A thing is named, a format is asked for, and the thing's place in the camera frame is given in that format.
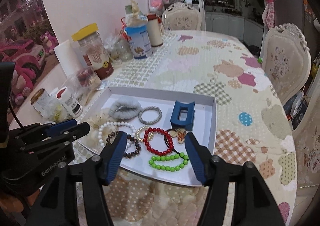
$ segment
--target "chair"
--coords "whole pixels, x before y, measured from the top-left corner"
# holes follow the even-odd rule
[[[282,104],[306,83],[311,57],[305,37],[296,25],[283,24],[267,33],[262,68]]]
[[[162,23],[164,26],[169,24],[172,31],[200,30],[201,14],[191,5],[177,2],[170,5],[162,14]]]
[[[301,123],[292,135],[297,156],[298,188],[290,225],[295,225],[311,201],[319,203],[320,200],[319,192],[314,196],[320,184],[320,83],[311,96]],[[307,219],[313,207],[310,206],[308,210],[301,221]]]

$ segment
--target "bush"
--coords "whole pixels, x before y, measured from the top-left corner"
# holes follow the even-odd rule
[[[53,29],[48,19],[37,23],[34,27],[30,27],[28,31],[23,33],[24,39],[32,39],[35,43],[42,45],[40,36],[45,32],[49,32],[51,35],[54,35]]]

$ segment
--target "shallow cardboard tray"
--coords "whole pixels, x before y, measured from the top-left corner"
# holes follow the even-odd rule
[[[110,106],[121,96],[127,95],[136,98],[141,104],[142,108],[148,106],[157,106],[162,111],[162,119],[155,125],[151,127],[160,127],[164,130],[171,128],[170,118],[174,103],[176,100],[182,103],[190,103],[195,101],[195,118],[193,125],[193,134],[198,140],[200,145],[206,146],[211,153],[214,150],[215,137],[216,137],[216,100],[214,97],[191,94],[185,92],[176,91],[166,91],[166,90],[154,90],[154,89],[144,89],[144,88],[127,88],[127,87],[108,87],[99,96],[95,103],[90,107],[90,109],[85,114],[82,121],[85,121],[90,116],[95,115],[98,111],[103,108],[110,108]],[[142,117],[144,120],[153,120],[157,117],[155,111],[147,111]],[[136,129],[144,126],[140,123],[138,117],[129,121],[135,126]],[[119,131],[125,131],[128,134],[131,133],[127,127],[119,127]],[[93,153],[99,154],[102,150],[101,148],[90,148],[84,144],[84,140],[80,144],[85,148],[89,149]],[[178,152],[187,153],[184,144],[178,144],[177,138],[173,139],[174,147]],[[171,183],[176,185],[184,186],[194,186],[199,187],[201,183],[196,179],[193,172],[191,163],[189,162],[184,169],[176,172],[167,172],[162,170],[153,169],[148,161],[151,159],[152,154],[146,150],[143,143],[141,145],[140,155],[127,159],[123,158],[120,166],[131,172],[139,174],[144,177],[153,178],[156,180],[163,181],[165,183]],[[150,145],[159,151],[164,151],[167,149],[163,136],[156,134],[154,138],[150,141]],[[173,161],[157,162],[160,165],[176,166],[182,162],[179,158]]]

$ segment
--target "braided gray ring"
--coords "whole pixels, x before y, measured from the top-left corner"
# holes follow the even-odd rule
[[[152,121],[145,121],[142,119],[142,114],[148,110],[155,110],[159,113],[159,116],[155,119],[155,120],[152,120]],[[156,106],[150,106],[150,107],[146,107],[146,108],[143,108],[139,114],[138,114],[138,118],[139,118],[139,121],[142,123],[142,124],[145,124],[145,125],[154,125],[155,123],[158,123],[160,121],[160,119],[162,118],[162,112],[161,112],[161,109],[156,107]]]

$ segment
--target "beige thermos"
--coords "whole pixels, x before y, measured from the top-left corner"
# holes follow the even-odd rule
[[[160,17],[156,14],[148,14],[147,32],[151,46],[161,46],[163,44],[160,32]]]

